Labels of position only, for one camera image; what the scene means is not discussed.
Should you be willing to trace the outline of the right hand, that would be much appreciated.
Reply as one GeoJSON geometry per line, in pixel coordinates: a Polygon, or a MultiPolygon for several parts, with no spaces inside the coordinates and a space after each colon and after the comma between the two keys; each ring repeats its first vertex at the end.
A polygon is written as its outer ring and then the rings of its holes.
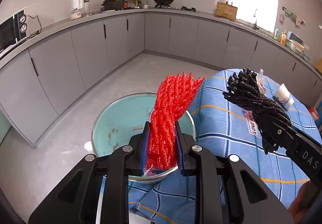
{"type": "Polygon", "coordinates": [[[317,187],[308,181],[301,186],[297,197],[290,205],[288,211],[294,223],[321,223],[321,190],[319,194],[317,187]]]}

